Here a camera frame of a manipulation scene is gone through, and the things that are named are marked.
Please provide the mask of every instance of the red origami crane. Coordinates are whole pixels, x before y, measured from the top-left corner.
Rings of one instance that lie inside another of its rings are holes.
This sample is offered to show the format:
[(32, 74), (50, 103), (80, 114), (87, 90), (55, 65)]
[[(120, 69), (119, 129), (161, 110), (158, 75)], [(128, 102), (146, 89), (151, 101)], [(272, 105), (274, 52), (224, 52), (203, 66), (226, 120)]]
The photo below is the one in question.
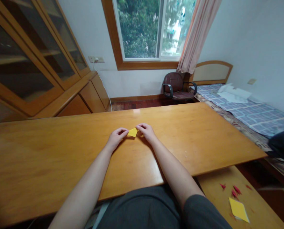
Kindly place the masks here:
[(220, 184), (220, 186), (223, 188), (223, 191), (224, 191), (226, 188), (226, 184)]
[(232, 196), (233, 196), (234, 198), (236, 198), (237, 200), (239, 200), (239, 199), (238, 199), (238, 195), (235, 193), (234, 190), (231, 191), (231, 194), (232, 194)]
[(234, 185), (234, 190), (237, 192), (237, 194), (242, 194), (241, 191)]

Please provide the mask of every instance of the light switch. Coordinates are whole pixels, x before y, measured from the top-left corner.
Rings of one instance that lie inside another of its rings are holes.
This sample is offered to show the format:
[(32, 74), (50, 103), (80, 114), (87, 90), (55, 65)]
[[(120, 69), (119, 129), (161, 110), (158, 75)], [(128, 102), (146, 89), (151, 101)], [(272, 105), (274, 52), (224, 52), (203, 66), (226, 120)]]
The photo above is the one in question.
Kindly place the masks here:
[(256, 82), (257, 80), (256, 79), (250, 79), (249, 81), (248, 81), (248, 84), (254, 84), (255, 82)]

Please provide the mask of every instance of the yellow origami paper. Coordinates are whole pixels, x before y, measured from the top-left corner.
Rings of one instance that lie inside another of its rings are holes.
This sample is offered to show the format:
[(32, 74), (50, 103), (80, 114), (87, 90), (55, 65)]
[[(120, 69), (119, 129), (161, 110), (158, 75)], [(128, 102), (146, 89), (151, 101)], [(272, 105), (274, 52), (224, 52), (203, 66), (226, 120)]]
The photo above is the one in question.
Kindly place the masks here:
[(132, 137), (136, 137), (138, 130), (136, 128), (131, 129), (127, 135), (132, 136)]
[(229, 197), (232, 214), (249, 223), (244, 204)]

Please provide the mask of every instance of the cable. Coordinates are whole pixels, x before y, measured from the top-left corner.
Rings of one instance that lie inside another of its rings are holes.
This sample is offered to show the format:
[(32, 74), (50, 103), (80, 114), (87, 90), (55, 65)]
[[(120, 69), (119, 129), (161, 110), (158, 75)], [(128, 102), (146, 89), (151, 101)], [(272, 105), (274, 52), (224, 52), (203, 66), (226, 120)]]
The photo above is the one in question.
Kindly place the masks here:
[(36, 219), (38, 219), (38, 217), (37, 218), (35, 218), (32, 222), (31, 222), (31, 224), (28, 226), (28, 228), (27, 229), (29, 229), (31, 226), (32, 226), (32, 224), (35, 222), (35, 220)]
[[(100, 79), (101, 79), (100, 73), (96, 70), (95, 65), (94, 65), (94, 62), (93, 62), (93, 69), (97, 72), (98, 76), (99, 76), (99, 77), (100, 77)], [(111, 99), (110, 99), (110, 96), (109, 96), (109, 94), (108, 94), (108, 92), (107, 92), (106, 88), (105, 88), (105, 91), (106, 91), (106, 93), (107, 93), (107, 95), (108, 95), (108, 98), (109, 98), (109, 101), (110, 101), (110, 112), (112, 112)]]

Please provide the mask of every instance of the forearm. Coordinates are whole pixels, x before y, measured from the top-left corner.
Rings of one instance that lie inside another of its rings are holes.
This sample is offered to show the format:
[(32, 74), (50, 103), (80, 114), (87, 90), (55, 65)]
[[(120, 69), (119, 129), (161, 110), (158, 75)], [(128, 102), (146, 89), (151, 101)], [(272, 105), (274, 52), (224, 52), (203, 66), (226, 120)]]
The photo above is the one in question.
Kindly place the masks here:
[(53, 219), (52, 228), (84, 228), (101, 192), (113, 150), (98, 154)]
[(181, 209), (190, 196), (194, 194), (204, 196), (188, 170), (158, 139), (154, 139), (150, 144)]

